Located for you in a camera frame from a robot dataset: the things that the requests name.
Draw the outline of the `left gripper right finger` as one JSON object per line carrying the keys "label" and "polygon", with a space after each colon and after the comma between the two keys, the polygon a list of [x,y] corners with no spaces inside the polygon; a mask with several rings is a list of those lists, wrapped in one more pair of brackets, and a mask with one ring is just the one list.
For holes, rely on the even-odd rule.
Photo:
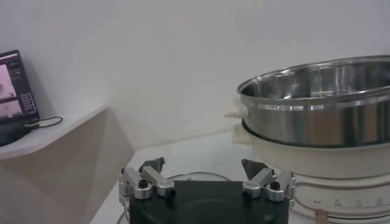
{"label": "left gripper right finger", "polygon": [[242,184],[243,197],[246,201],[260,198],[265,193],[269,201],[294,202],[296,178],[291,171],[282,170],[277,174],[264,163],[249,159],[242,159],[241,164],[248,178]]}

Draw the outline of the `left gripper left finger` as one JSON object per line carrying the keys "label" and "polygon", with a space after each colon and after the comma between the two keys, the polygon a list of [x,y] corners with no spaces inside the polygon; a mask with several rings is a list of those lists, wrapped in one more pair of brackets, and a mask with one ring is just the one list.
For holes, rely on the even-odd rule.
{"label": "left gripper left finger", "polygon": [[119,171],[119,202],[125,213],[130,212],[131,199],[148,200],[153,191],[164,198],[176,196],[175,183],[161,174],[164,164],[165,159],[160,157],[145,161],[138,170],[124,167]]}

